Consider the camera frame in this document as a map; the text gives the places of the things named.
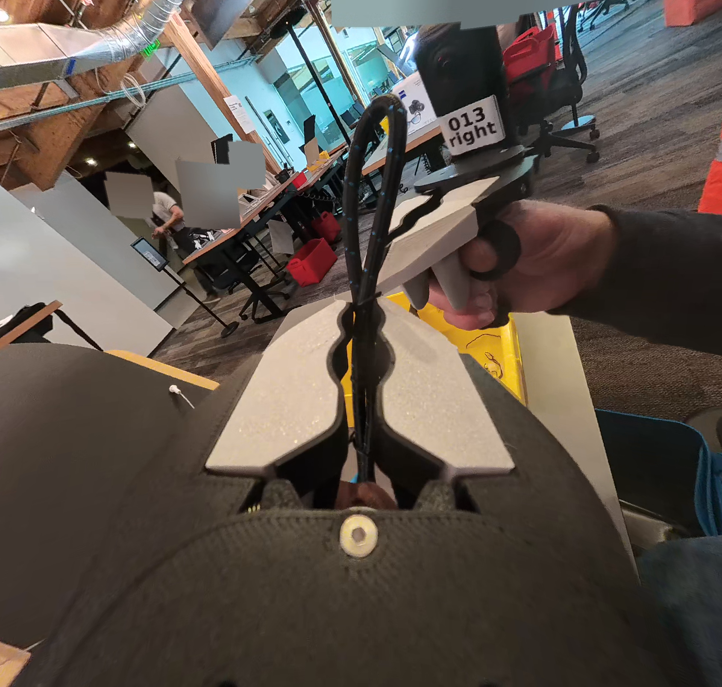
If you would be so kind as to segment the white printed carton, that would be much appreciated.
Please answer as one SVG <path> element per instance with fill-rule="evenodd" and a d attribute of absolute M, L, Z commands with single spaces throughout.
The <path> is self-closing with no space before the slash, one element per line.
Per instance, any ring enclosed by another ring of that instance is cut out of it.
<path fill-rule="evenodd" d="M 392 93 L 406 109 L 408 137 L 427 126 L 436 125 L 437 116 L 418 71 L 397 82 L 392 87 Z"/>

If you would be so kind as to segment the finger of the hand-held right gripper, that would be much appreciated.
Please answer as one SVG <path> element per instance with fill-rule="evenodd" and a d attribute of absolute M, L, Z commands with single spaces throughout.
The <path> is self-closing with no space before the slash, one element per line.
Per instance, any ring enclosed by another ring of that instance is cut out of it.
<path fill-rule="evenodd" d="M 398 242 L 435 226 L 443 218 L 443 199 L 443 192 L 435 189 L 397 205 L 393 210 L 385 242 Z"/>
<path fill-rule="evenodd" d="M 455 188 L 409 231 L 394 237 L 378 275 L 378 291 L 385 294 L 403 287 L 410 300 L 427 300 L 432 271 L 448 300 L 467 300 L 472 278 L 461 265 L 458 251 L 476 237 L 475 203 L 497 181 L 489 177 Z"/>

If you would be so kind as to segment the red plastic bin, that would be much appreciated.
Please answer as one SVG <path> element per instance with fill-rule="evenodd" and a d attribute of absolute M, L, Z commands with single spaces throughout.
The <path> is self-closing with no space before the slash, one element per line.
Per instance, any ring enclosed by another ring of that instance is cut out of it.
<path fill-rule="evenodd" d="M 311 222 L 311 225 L 318 236 L 330 245 L 337 243 L 341 239 L 341 225 L 331 212 L 321 212 Z"/>
<path fill-rule="evenodd" d="M 326 239 L 312 239 L 290 259 L 287 271 L 299 286 L 312 286 L 323 280 L 337 259 Z"/>

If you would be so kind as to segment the yellow plastic bin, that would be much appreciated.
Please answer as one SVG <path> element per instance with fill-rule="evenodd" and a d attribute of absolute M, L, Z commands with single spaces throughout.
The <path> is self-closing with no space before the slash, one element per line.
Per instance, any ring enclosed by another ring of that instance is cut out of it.
<path fill-rule="evenodd" d="M 472 356 L 510 393 L 513 393 L 520 403 L 528 405 L 519 334 L 512 316 L 509 317 L 506 325 L 499 328 L 464 331 L 449 324 L 443 312 L 431 304 L 416 312 L 402 292 L 388 294 L 385 298 L 443 334 L 461 354 Z"/>

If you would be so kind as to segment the background wooden desk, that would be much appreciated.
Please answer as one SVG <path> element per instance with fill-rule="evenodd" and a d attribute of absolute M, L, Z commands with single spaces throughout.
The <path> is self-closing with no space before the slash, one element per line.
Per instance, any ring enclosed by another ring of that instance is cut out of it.
<path fill-rule="evenodd" d="M 376 199 L 375 214 L 376 216 L 390 216 L 393 212 L 393 203 L 399 189 L 403 166 L 401 157 L 407 148 L 407 112 L 403 106 L 390 108 L 387 114 L 388 134 L 387 145 L 385 147 L 387 174 L 384 176 L 382 191 Z M 237 228 L 230 229 L 224 234 L 215 238 L 209 244 L 200 249 L 194 250 L 187 258 L 184 259 L 185 266 L 195 263 L 200 259 L 209 257 L 212 250 L 223 247 L 227 242 L 234 239 L 239 234 L 248 231 L 248 227 L 253 223 L 257 216 L 260 216 L 261 225 L 265 225 L 272 216 L 274 216 L 289 200 L 299 197 L 302 192 L 298 189 L 290 191 L 292 181 L 278 185 L 254 206 L 253 210 L 247 217 L 241 220 L 241 225 Z M 252 311 L 250 319 L 256 324 L 264 324 L 269 321 L 279 319 L 290 312 L 290 309 L 282 310 L 272 300 L 270 291 L 267 288 L 259 286 L 250 274 L 250 270 L 241 268 L 236 260 L 231 259 L 228 250 L 225 248 L 220 251 L 220 258 L 224 267 L 230 272 L 234 278 L 232 283 L 237 286 L 242 283 L 250 291 L 251 297 L 247 303 L 248 306 L 257 306 L 262 304 L 268 311 L 268 314 L 262 318 L 256 317 L 256 312 Z"/>

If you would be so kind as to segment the large silver air duct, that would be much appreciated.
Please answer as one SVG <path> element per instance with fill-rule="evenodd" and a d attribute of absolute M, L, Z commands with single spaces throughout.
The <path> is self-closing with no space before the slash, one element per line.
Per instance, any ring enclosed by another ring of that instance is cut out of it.
<path fill-rule="evenodd" d="M 109 27 L 55 24 L 1 28 L 1 88 L 41 84 L 135 57 L 164 31 L 184 0 L 138 0 Z"/>

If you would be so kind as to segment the blue fabric seat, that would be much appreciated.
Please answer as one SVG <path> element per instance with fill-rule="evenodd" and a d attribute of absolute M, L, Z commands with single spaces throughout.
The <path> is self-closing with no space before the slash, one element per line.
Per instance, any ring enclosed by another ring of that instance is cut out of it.
<path fill-rule="evenodd" d="M 691 536 L 721 535 L 721 410 L 672 421 L 596 409 L 621 502 Z"/>

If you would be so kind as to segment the person's right hand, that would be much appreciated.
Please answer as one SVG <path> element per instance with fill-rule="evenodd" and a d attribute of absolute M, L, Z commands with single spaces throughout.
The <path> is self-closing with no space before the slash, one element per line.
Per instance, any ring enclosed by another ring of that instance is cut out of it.
<path fill-rule="evenodd" d="M 470 331 L 490 326 L 502 313 L 556 309 L 600 280 L 614 251 L 617 232 L 601 211 L 540 201 L 519 201 L 502 213 L 519 236 L 515 267 L 491 283 L 476 279 L 464 308 L 452 308 L 438 284 L 432 301 L 447 322 Z"/>

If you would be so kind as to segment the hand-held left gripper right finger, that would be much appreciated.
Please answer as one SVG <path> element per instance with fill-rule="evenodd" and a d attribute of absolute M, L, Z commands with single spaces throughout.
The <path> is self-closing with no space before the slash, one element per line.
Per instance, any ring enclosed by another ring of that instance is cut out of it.
<path fill-rule="evenodd" d="M 375 316 L 371 451 L 393 483 L 509 474 L 513 459 L 458 349 L 390 300 Z"/>

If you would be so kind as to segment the dark monitor with wooden back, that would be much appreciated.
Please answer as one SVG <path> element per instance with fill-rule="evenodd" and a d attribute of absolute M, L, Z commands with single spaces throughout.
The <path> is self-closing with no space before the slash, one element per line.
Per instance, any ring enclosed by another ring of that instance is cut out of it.
<path fill-rule="evenodd" d="M 1 639 L 46 638 L 131 481 L 217 385 L 54 343 L 1 352 Z"/>

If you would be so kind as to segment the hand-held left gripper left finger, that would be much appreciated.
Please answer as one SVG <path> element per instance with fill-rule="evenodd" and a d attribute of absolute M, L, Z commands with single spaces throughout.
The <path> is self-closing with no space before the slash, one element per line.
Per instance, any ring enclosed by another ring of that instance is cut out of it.
<path fill-rule="evenodd" d="M 213 474 L 328 481 L 347 460 L 341 378 L 350 304 L 333 300 L 266 349 L 205 467 Z"/>

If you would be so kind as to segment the small dark screen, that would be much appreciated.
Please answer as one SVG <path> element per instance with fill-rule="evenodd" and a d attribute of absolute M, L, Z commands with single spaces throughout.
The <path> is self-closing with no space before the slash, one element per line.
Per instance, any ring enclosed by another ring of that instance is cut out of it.
<path fill-rule="evenodd" d="M 156 271 L 167 273 L 168 259 L 147 239 L 137 238 L 131 243 L 131 248 L 153 266 Z"/>

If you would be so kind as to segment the person's right forearm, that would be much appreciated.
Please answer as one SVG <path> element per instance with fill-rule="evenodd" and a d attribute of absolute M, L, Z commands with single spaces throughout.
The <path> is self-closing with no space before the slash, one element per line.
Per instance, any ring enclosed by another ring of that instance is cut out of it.
<path fill-rule="evenodd" d="M 617 233 L 597 284 L 550 313 L 721 355 L 721 216 L 593 206 Z"/>

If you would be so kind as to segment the orange traffic cone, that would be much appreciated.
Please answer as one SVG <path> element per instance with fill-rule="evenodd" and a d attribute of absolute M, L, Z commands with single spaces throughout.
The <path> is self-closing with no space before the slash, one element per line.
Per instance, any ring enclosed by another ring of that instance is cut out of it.
<path fill-rule="evenodd" d="M 721 156 L 711 162 L 698 203 L 699 213 L 721 215 Z"/>

